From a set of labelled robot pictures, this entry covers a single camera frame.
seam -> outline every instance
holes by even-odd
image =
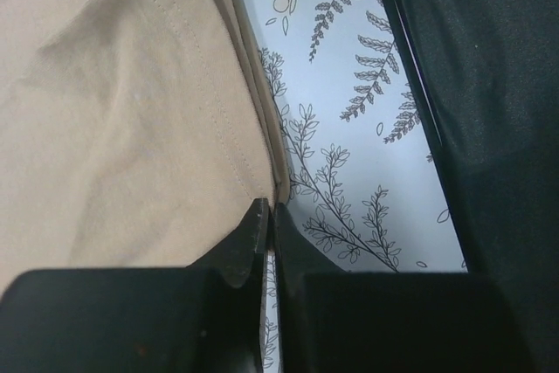
[[[169,21],[169,24],[171,25],[171,28],[173,29],[173,32],[174,32],[174,33],[176,34],[176,36],[177,36],[181,41],[183,41],[183,43],[184,43],[183,36],[181,35],[180,31],[176,28],[176,26],[175,26],[175,24],[174,24],[174,22],[173,22],[173,19],[171,18],[171,16],[169,15],[169,13],[161,6],[161,4],[160,4],[159,2],[157,2],[157,0],[152,0],[152,1],[153,1],[153,3],[161,10],[162,14],[163,14],[165,17],[167,17],[167,19],[168,19],[168,21]],[[184,22],[187,24],[187,26],[188,26],[190,32],[192,32],[192,34],[194,35],[194,31],[190,28],[190,25],[186,22],[186,20],[184,20]],[[205,68],[204,57],[202,57],[202,54],[201,54],[201,52],[200,52],[200,47],[199,47],[199,45],[198,45],[198,42],[197,42],[197,39],[196,39],[196,35],[194,35],[194,38],[195,38],[196,45],[197,45],[197,49],[198,49],[198,56],[200,56],[200,59],[202,59],[202,61],[204,62],[204,70],[206,71],[206,75],[207,75],[207,69]],[[197,79],[197,82],[196,82],[196,83],[197,83],[197,90],[198,90],[198,92],[200,92],[200,91],[201,91],[201,87],[200,87],[200,83],[199,83],[198,79]],[[213,87],[213,89],[214,89],[214,94],[215,94],[216,97],[217,97],[217,92],[216,92],[215,87],[213,86],[213,82],[212,82],[212,87]],[[206,108],[207,108],[208,111],[210,112],[211,120],[212,120],[213,123],[214,123],[215,131],[216,131],[216,133],[217,133],[217,137],[219,138],[219,142],[221,143],[221,147],[222,147],[222,149],[223,149],[223,151],[224,151],[224,153],[225,153],[225,157],[227,158],[227,161],[229,162],[229,165],[230,165],[231,168],[233,169],[233,172],[235,173],[235,177],[237,178],[237,181],[240,183],[241,187],[242,187],[243,190],[245,191],[245,194],[246,194],[248,197],[251,197],[251,194],[249,193],[248,189],[246,188],[245,183],[243,183],[243,181],[241,180],[240,176],[238,175],[237,169],[235,168],[235,165],[233,165],[233,162],[232,162],[232,160],[231,160],[231,157],[230,157],[229,154],[227,153],[227,149],[226,149],[225,144],[224,144],[224,138],[223,138],[222,134],[220,133],[219,129],[217,128],[216,116],[214,115],[214,113],[213,113],[213,111],[212,111],[212,109],[211,109],[211,107],[210,107],[210,104],[208,103],[207,98],[206,98],[206,100],[205,100],[204,103],[205,103],[205,105],[206,105]],[[233,138],[234,138],[234,141],[235,141],[235,145],[237,146],[238,149],[240,149],[240,148],[238,147],[238,145],[237,145],[237,142],[236,142],[236,139],[235,139],[234,136],[233,136]],[[257,181],[257,184],[258,184],[258,186],[259,186],[260,191],[262,191],[262,188],[260,187],[258,181]]]
[[[209,72],[208,72],[207,61],[204,59],[204,54],[202,53],[202,49],[200,48],[200,44],[198,43],[198,39],[197,39],[196,33],[192,30],[192,27],[190,26],[189,22],[187,21],[185,15],[184,15],[184,13],[183,13],[183,11],[182,11],[181,8],[178,6],[178,3],[177,3],[175,0],[170,0],[170,1],[175,5],[176,9],[177,9],[177,10],[179,11],[179,13],[181,14],[184,23],[185,23],[186,26],[189,28],[190,33],[192,34],[192,36],[193,36],[193,38],[194,38],[194,42],[195,42],[196,47],[197,47],[198,56],[199,56],[199,58],[202,60],[202,63],[204,64],[205,76],[206,76],[206,78],[207,78],[207,79],[210,81],[210,83],[211,83],[211,87],[213,88],[213,93],[214,93],[214,96],[215,96],[215,98],[216,98],[216,100],[217,100],[217,103],[218,103],[218,105],[219,105],[219,109],[220,109],[220,111],[221,111],[221,113],[222,113],[222,115],[223,115],[225,121],[227,122],[227,126],[228,126],[229,129],[230,129],[230,132],[231,132],[231,135],[232,135],[232,138],[233,138],[233,143],[235,144],[236,149],[239,151],[239,153],[240,153],[240,155],[241,155],[242,161],[245,163],[246,167],[249,169],[250,176],[251,176],[252,180],[256,183],[256,185],[257,185],[257,187],[258,187],[258,189],[259,189],[259,192],[260,192],[260,194],[261,194],[262,197],[263,197],[263,196],[265,195],[265,192],[264,192],[264,190],[263,190],[262,185],[260,184],[260,182],[259,182],[259,181],[256,179],[256,177],[254,176],[254,171],[253,171],[253,169],[252,169],[252,166],[251,166],[251,164],[248,162],[248,160],[246,159],[246,156],[245,156],[245,154],[243,153],[242,148],[239,147],[238,139],[237,139],[237,136],[235,135],[235,130],[233,129],[233,127],[232,127],[232,125],[231,125],[231,121],[230,121],[229,118],[227,117],[227,113],[225,112],[223,103],[222,103],[221,100],[219,99],[219,94],[217,93],[217,89],[216,89],[216,87],[215,87],[215,85],[214,85],[214,83],[213,83],[213,78],[210,76],[210,74],[209,74]],[[154,0],[154,2],[155,2],[155,4],[157,4],[158,7],[163,11],[163,13],[168,17],[169,22],[170,22],[171,25],[173,26],[176,35],[177,35],[179,38],[182,39],[182,37],[181,37],[179,31],[176,29],[176,27],[175,27],[174,24],[172,23],[172,18],[169,16],[169,13],[167,13],[167,11],[166,11],[156,0]],[[227,152],[226,152],[226,149],[225,149],[225,146],[224,146],[223,136],[221,135],[221,133],[219,132],[219,129],[217,128],[217,121],[216,121],[216,119],[215,119],[214,114],[213,114],[212,111],[211,111],[211,107],[209,106],[207,100],[206,100],[206,106],[207,106],[207,108],[210,110],[210,113],[211,113],[211,115],[212,115],[212,120],[214,121],[214,124],[215,124],[215,126],[216,126],[217,135],[219,136],[219,139],[220,139],[220,141],[221,141],[222,147],[224,148],[225,154],[227,155]],[[245,184],[240,180],[240,177],[239,177],[239,175],[238,175],[237,169],[236,169],[236,168],[234,167],[234,165],[232,164],[232,161],[231,161],[231,158],[229,157],[229,155],[227,155],[227,159],[229,160],[229,163],[230,163],[230,165],[231,165],[233,171],[235,172],[235,175],[236,175],[238,181],[242,184],[243,188],[245,189],[246,195],[250,197],[251,195],[249,194],[249,192],[248,192],[248,190],[247,190]]]

folded fabric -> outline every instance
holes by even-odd
[[[279,130],[231,0],[0,11],[0,290],[32,268],[185,266],[274,203]]]

